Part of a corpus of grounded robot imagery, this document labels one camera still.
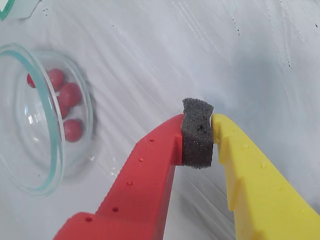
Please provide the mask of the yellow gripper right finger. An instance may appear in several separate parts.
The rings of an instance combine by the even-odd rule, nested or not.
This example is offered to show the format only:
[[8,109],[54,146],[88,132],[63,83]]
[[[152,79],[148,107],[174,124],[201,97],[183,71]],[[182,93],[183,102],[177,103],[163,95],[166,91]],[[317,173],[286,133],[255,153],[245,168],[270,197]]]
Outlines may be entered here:
[[211,116],[238,240],[318,240],[320,216],[227,116]]

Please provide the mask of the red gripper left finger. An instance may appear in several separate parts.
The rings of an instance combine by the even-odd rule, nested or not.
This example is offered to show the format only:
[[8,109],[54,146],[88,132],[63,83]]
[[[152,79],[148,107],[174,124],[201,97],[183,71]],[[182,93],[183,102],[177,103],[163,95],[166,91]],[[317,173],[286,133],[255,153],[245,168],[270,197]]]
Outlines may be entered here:
[[176,166],[212,163],[213,106],[185,98],[183,107],[137,142],[97,211],[70,217],[57,240],[163,238]]

